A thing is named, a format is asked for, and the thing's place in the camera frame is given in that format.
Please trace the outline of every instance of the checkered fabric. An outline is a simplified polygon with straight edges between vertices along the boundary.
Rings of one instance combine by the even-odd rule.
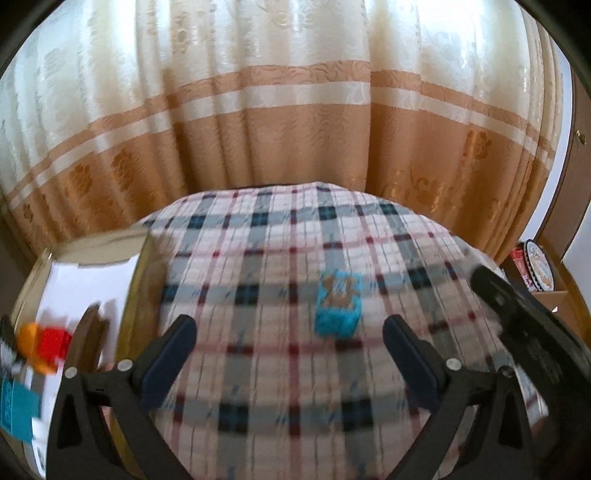
[[[511,364],[456,273],[467,245],[400,205],[310,183],[199,193],[144,224],[171,257],[162,331],[181,313],[199,327],[155,418],[196,479],[385,478],[428,418],[382,343],[390,314],[444,358]],[[320,274],[335,268],[362,275],[350,340],[313,333]],[[527,379],[522,387],[535,420],[541,404]]]

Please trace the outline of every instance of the door handle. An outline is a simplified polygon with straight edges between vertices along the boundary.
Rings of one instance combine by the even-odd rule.
[[[587,137],[585,137],[585,134],[582,134],[579,130],[577,130],[574,134],[583,145],[587,145]]]

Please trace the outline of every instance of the round container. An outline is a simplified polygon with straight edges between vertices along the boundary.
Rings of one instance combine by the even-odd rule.
[[[523,245],[523,252],[527,270],[536,288],[540,291],[553,291],[554,276],[542,249],[533,240],[528,240]]]

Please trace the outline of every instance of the orange curtain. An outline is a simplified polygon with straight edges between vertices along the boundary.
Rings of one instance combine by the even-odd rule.
[[[188,193],[327,181],[500,261],[562,92],[512,0],[65,2],[0,80],[0,186],[35,253]]]

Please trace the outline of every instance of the curtain fold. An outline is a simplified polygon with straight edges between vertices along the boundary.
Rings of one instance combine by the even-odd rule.
[[[35,252],[321,180],[502,260],[561,117],[556,46],[513,0],[67,0],[0,80],[0,187]]]

